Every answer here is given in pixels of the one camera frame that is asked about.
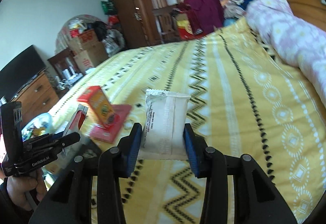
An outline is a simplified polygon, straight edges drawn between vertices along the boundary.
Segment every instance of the drawer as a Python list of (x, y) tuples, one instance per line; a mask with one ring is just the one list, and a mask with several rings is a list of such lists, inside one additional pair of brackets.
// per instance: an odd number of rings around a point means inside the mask
[(49, 88), (52, 89), (50, 82), (45, 74), (39, 76), (33, 81), (21, 94), (13, 99), (13, 101), (21, 101), (23, 106), (31, 107), (36, 101), (39, 100)]
[(22, 104), (22, 127), (39, 114), (48, 112), (58, 101), (59, 98), (51, 87), (31, 107)]

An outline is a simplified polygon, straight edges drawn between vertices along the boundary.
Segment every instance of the red box top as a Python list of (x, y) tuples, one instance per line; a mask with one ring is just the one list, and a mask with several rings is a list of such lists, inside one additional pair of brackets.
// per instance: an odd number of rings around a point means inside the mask
[(101, 90), (101, 86), (90, 86), (85, 92), (77, 98), (78, 102), (88, 103), (89, 99), (98, 91)]

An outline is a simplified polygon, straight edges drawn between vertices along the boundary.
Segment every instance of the human hand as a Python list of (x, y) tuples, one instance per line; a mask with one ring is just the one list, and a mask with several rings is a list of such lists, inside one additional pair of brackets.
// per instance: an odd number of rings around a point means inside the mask
[(11, 201), (27, 211), (32, 210), (28, 203), (25, 192), (31, 191), (36, 188), (36, 198), (41, 201), (47, 193), (45, 183), (42, 178), (42, 170), (36, 171), (37, 179), (32, 177), (13, 177), (10, 176), (7, 182), (7, 192)]

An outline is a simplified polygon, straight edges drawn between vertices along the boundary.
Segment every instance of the television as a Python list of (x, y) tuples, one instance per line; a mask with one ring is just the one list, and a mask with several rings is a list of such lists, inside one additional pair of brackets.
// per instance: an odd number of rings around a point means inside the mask
[(10, 102), (20, 89), (45, 68), (35, 47), (28, 47), (0, 70), (0, 98), (4, 96)]

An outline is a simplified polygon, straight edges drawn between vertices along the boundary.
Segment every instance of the patterned bedspread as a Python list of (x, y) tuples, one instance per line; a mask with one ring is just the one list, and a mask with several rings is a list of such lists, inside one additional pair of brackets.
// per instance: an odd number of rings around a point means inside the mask
[[(144, 124), (146, 89), (186, 93), (186, 121), (194, 131), (224, 154), (252, 155), (299, 223), (325, 190), (325, 108), (299, 69), (276, 63), (257, 44), (245, 19), (200, 40), (115, 55), (50, 110), (55, 127), (70, 119), (76, 98), (91, 85), (102, 86), (113, 104), (133, 107), (116, 144), (134, 122)], [(82, 132), (91, 126), (86, 120)], [(111, 147), (95, 142), (103, 150)], [(196, 179), (187, 162), (139, 160), (132, 176), (121, 180), (127, 223), (199, 223), (204, 188), (205, 180)], [(229, 223), (233, 214), (229, 179)]]

